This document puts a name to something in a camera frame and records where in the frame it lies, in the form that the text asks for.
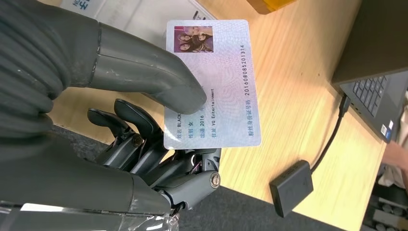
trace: dark floor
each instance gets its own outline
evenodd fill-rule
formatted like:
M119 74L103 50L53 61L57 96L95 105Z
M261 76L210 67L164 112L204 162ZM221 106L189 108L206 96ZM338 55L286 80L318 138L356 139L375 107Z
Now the dark floor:
M55 126L53 130L71 141L80 157L93 160L106 144ZM221 187L193 210L181 212L180 231L338 231L340 229L297 213L285 219L273 205Z

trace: laptop key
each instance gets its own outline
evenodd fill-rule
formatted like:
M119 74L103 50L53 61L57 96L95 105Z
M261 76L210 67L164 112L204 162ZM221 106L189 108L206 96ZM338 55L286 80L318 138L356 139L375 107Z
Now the laptop key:
M369 91L368 94L367 94L366 100L364 101L364 106L365 107L369 107L371 98L372 98L372 92Z
M380 90L378 91L378 95L382 97L383 93L384 93L384 88L380 88Z
M371 80L367 79L366 80L366 89L369 90L371 86Z
M380 90L380 87L381 87L381 83L380 83L380 82L377 82L377 83L375 84L375 91L379 91L379 90Z
M358 85L359 85L359 82L356 82L356 83L354 84L354 88L353 88L353 92L354 92L354 93L357 92L357 90L358 90Z
M363 93L363 90L362 90L361 88L358 88L357 93L356 93L356 96L357 96L358 98L360 98L360 96L361 96L362 93Z
M374 106L372 107L371 115L372 115L372 116L375 116L375 115L377 114L377 110L378 110L378 106L377 106L377 105L374 105Z
M380 101L381 101L381 97L380 96L376 96L377 98L375 99L375 105L379 106L380 105Z
M374 90L375 90L375 84L376 84L376 82L373 80L373 81L371 82L371 85L370 85L370 91L374 91Z
M369 111L371 112L372 111L372 108L373 108L373 106L374 106L374 104L375 104L375 100L377 99L377 95L376 94L373 94L373 96L372 96L372 98L371 98L371 101L370 101L370 104L369 104Z
M368 90L364 89L363 93L361 94L360 100L363 103L365 103L365 101L366 101L366 97L367 97L368 92L369 92Z
M366 85L366 81L365 80L362 80L362 81L360 81L360 88L361 89L364 89L364 86Z

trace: laptop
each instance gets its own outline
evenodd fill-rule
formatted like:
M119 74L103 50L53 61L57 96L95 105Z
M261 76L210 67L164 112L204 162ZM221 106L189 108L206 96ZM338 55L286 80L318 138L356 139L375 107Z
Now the laptop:
M407 0L362 1L331 81L388 143L408 87Z

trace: wooden desk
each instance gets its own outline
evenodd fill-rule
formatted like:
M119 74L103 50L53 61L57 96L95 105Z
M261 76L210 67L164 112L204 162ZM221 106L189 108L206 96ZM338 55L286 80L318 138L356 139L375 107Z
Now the wooden desk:
M341 96L330 78L360 2L298 0L269 15L257 14L246 0L200 2L219 19L248 20L255 64L262 145L224 149L221 184L272 202L268 183L299 159L313 164L333 130ZM113 111L115 98L142 106L163 125L163 107L146 97L93 89L66 90L50 116L108 143L109 130L88 122L86 112L89 107ZM359 230L384 148L354 111L346 114L313 175L314 192L295 211Z

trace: usb cable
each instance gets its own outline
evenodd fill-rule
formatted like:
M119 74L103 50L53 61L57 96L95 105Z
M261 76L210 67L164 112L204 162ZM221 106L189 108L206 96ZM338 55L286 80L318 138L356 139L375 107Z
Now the usb cable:
M318 168L319 164L323 160L324 156L326 155L327 150L329 149L331 143L334 140L334 137L336 137L337 131L339 130L340 124L342 122L343 116L347 112L349 106L350 106L351 100L349 97L346 95L343 96L342 101L340 102L339 106L339 117L336 122L336 126L334 127L333 133L330 136L329 141L327 142L326 146L324 147L323 151L321 152L318 160L316 161L315 165L312 167L311 171L312 173Z

